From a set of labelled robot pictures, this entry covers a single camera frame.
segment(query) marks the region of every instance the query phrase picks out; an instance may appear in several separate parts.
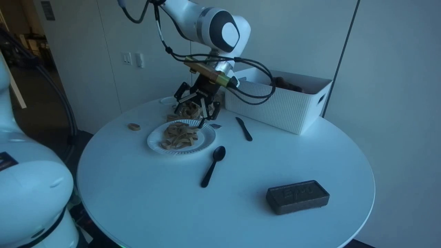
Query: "black case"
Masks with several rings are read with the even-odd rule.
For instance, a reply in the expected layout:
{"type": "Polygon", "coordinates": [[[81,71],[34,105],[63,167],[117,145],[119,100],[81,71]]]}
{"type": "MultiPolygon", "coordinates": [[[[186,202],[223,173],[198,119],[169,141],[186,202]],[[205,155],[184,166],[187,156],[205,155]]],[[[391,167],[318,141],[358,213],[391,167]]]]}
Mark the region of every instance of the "black case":
{"type": "Polygon", "coordinates": [[[277,215],[323,207],[328,200],[329,193],[317,181],[270,188],[266,192],[266,202],[277,215]]]}

